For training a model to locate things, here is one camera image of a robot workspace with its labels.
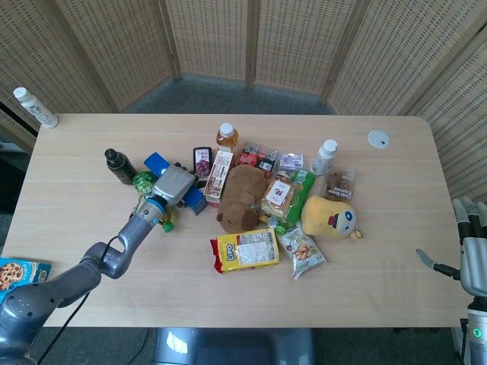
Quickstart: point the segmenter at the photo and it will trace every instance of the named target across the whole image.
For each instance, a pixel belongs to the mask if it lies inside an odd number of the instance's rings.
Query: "green package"
[[[294,185],[294,196],[284,221],[290,225],[296,224],[301,216],[303,205],[306,202],[308,192],[313,187],[315,177],[306,170],[296,171],[291,179]]]

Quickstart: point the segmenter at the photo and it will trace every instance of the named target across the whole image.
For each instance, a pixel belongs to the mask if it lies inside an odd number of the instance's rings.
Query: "orange juice bottle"
[[[220,125],[216,135],[216,144],[220,151],[235,152],[237,151],[238,132],[231,123]]]

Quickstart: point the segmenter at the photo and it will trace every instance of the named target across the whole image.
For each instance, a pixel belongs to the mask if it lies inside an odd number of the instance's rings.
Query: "yellow plush toy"
[[[301,220],[303,231],[311,236],[361,238],[361,232],[355,229],[355,211],[344,202],[331,202],[317,195],[311,196],[303,207]]]

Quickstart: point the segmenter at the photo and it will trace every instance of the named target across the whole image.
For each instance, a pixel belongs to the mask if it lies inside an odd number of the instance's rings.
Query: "white bottle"
[[[311,164],[311,171],[318,176],[328,176],[336,150],[338,150],[338,143],[334,139],[327,139],[318,150],[317,158]]]
[[[44,127],[51,129],[58,125],[58,117],[52,114],[49,109],[47,109],[46,106],[25,87],[17,87],[14,90],[14,96],[21,102],[21,105],[25,110],[35,116]]]

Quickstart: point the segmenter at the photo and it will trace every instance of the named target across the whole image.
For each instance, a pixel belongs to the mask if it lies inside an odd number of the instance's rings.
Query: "white bottle cap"
[[[334,155],[336,150],[338,150],[338,143],[334,139],[327,139],[325,143],[323,143],[323,150],[327,154]]]
[[[234,135],[234,127],[231,123],[223,123],[220,125],[220,134],[225,138],[231,137]]]
[[[14,96],[18,101],[26,101],[32,97],[32,94],[25,87],[17,87],[14,90]]]

